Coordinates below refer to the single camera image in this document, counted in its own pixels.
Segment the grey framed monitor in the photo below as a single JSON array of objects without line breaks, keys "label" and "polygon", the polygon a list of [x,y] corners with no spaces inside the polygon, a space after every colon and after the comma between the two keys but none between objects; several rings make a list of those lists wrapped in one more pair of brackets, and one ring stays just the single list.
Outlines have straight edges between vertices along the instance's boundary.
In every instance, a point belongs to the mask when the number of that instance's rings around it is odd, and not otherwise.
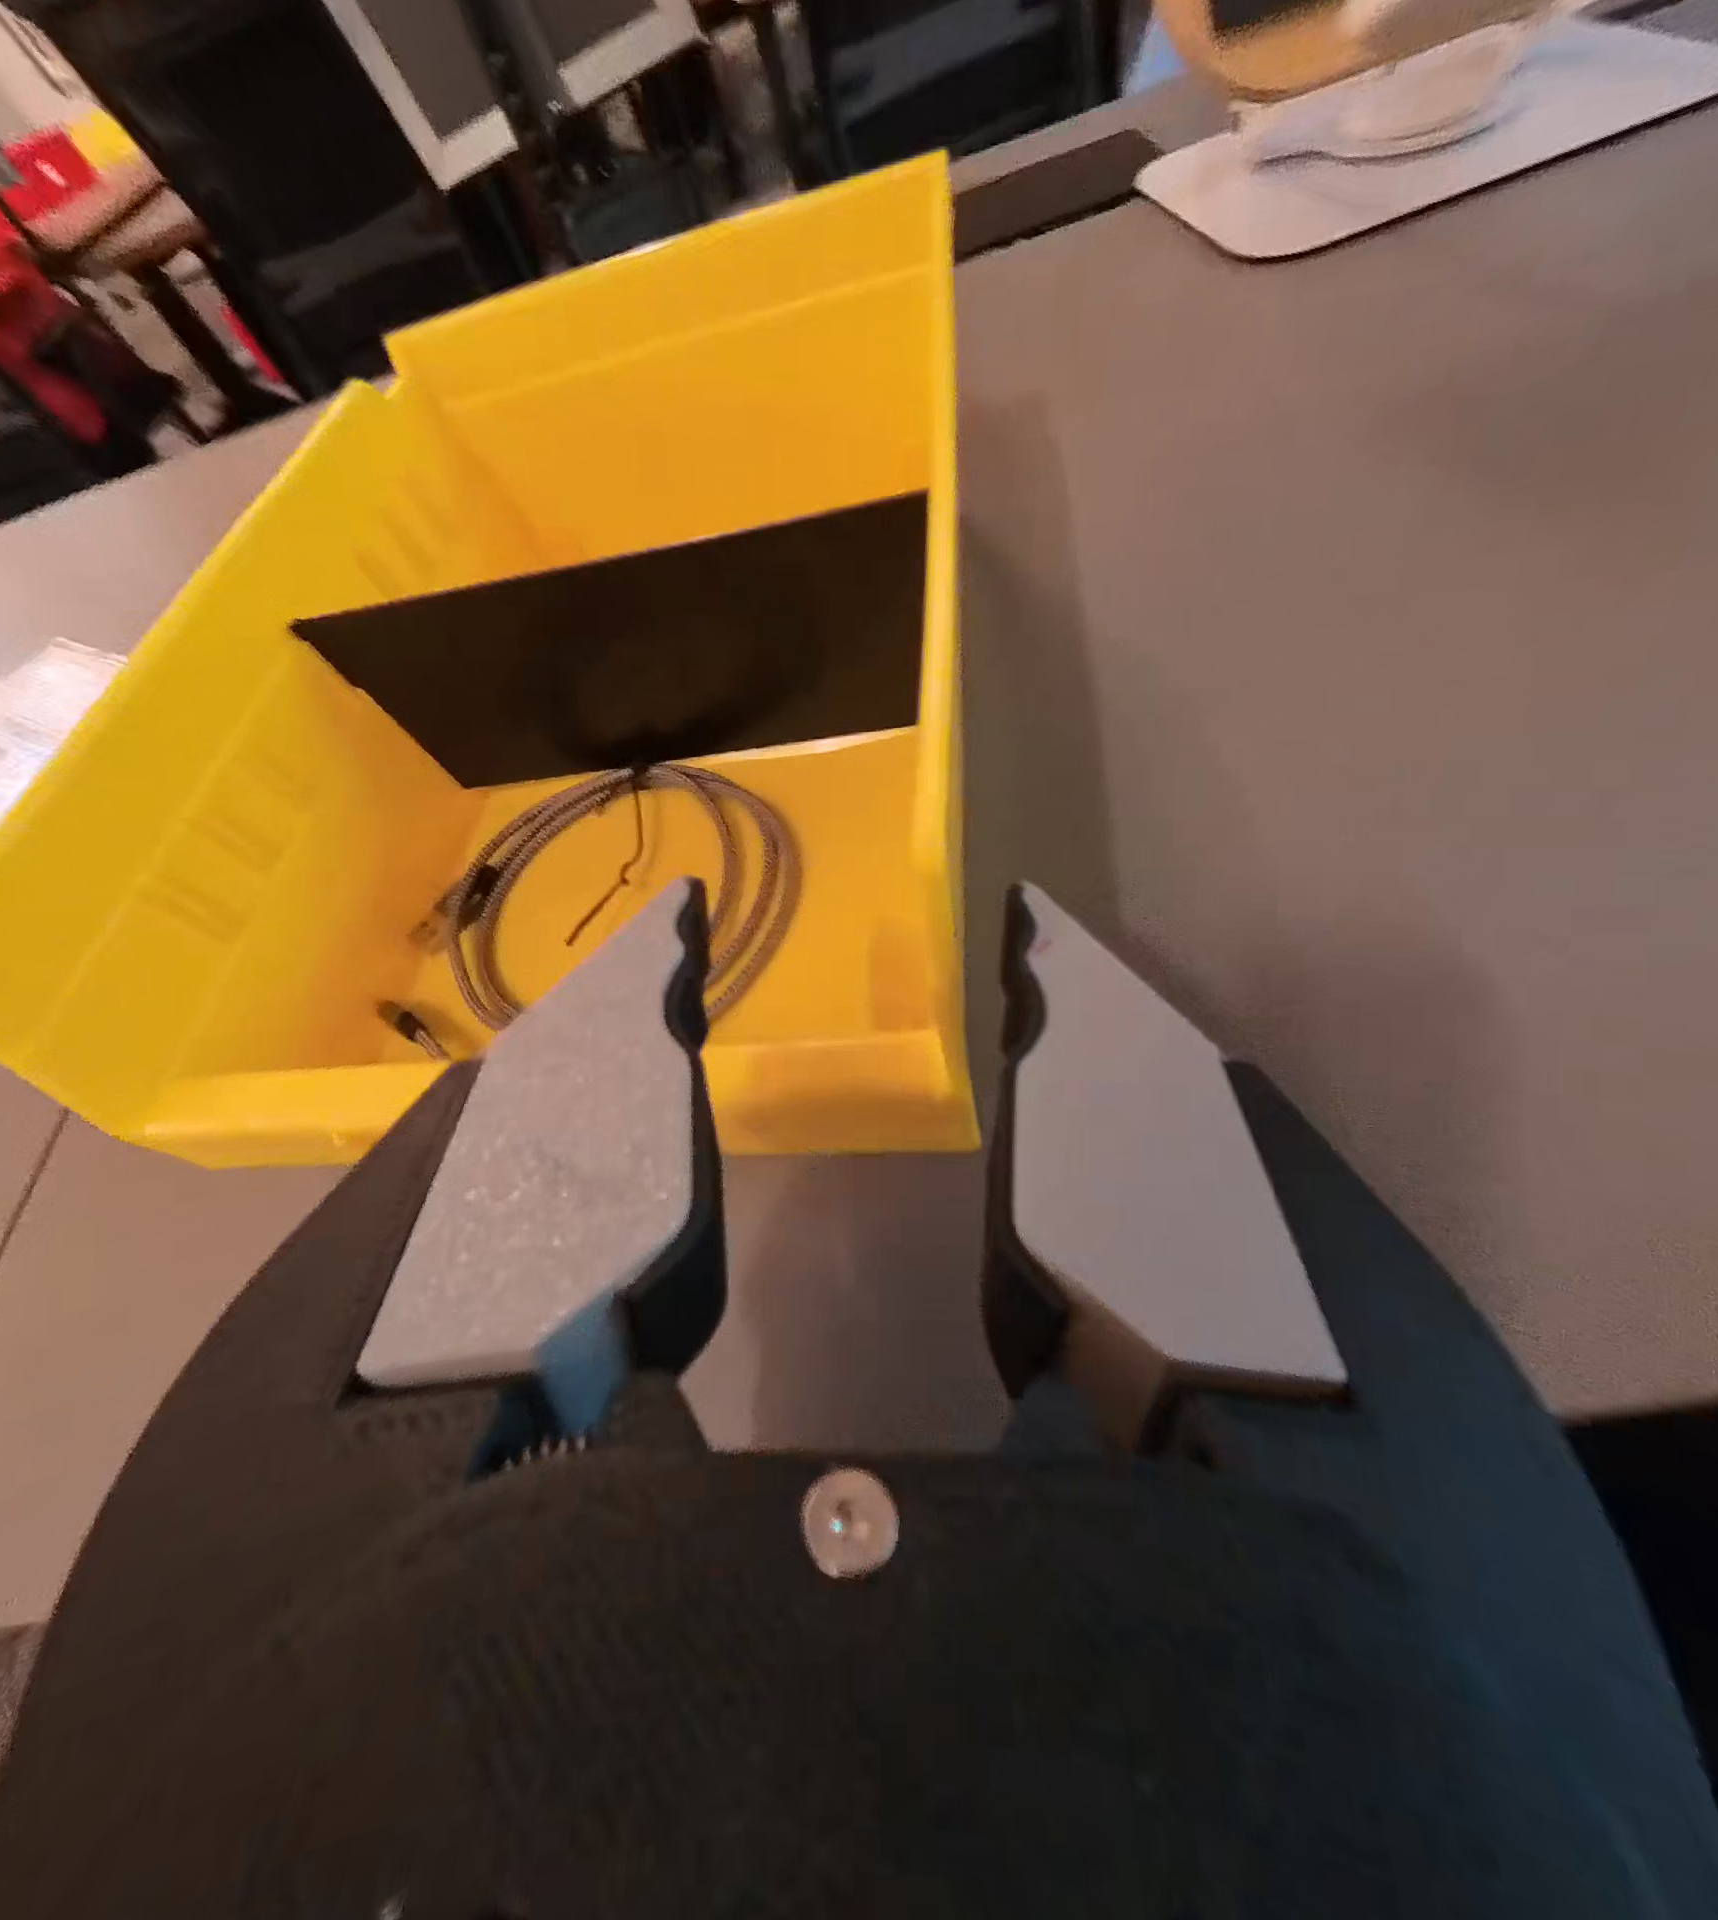
[{"label": "grey framed monitor", "polygon": [[687,2],[326,2],[338,34],[436,189],[515,151],[487,60],[500,32],[510,84],[559,117],[592,110],[702,45]]}]

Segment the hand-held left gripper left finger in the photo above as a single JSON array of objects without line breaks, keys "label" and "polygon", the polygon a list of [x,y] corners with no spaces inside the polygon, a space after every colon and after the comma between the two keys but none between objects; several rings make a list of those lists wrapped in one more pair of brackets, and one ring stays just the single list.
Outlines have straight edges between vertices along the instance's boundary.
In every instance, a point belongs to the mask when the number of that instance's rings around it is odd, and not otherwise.
[{"label": "hand-held left gripper left finger", "polygon": [[709,1346],[727,1244],[703,909],[700,881],[668,882],[487,1045],[362,1387],[619,1389]]}]

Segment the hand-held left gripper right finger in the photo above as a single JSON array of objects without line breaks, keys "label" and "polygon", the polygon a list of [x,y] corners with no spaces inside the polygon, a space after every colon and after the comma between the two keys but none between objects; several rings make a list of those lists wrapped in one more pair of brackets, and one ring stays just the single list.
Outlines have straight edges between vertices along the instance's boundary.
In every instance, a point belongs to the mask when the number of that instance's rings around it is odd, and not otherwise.
[{"label": "hand-held left gripper right finger", "polygon": [[1032,882],[999,985],[980,1306],[1009,1401],[1055,1382],[1113,1448],[1161,1448],[1191,1394],[1345,1406],[1221,1050]]}]

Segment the black bin divider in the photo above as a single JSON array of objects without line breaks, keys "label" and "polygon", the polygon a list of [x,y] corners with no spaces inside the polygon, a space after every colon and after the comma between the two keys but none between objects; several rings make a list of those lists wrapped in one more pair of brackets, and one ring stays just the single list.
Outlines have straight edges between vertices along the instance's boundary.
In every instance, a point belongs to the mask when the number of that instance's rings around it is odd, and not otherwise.
[{"label": "black bin divider", "polygon": [[465,791],[910,729],[928,498],[298,618]]}]

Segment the dark twist tie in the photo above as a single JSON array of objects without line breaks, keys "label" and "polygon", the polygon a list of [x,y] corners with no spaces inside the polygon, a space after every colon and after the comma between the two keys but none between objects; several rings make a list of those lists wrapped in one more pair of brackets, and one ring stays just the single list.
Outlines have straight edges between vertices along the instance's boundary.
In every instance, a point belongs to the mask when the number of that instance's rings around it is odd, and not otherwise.
[{"label": "dark twist tie", "polygon": [[565,935],[567,948],[577,948],[583,935],[605,915],[605,911],[631,889],[632,877],[644,862],[644,793],[649,781],[649,764],[637,764],[625,773],[625,793],[631,797],[631,852],[621,858],[610,887],[592,898],[577,926]]}]

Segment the yellow plastic bin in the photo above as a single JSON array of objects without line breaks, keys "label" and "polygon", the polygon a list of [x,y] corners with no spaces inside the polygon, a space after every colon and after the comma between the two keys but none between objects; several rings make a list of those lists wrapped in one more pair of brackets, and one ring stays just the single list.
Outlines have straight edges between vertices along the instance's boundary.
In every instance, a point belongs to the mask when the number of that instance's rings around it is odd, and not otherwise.
[{"label": "yellow plastic bin", "polygon": [[[0,1066],[346,1163],[679,877],[733,1154],[974,1150],[949,183],[922,157],[408,327],[0,824]],[[465,791],[291,624],[928,498],[910,729]]]}]

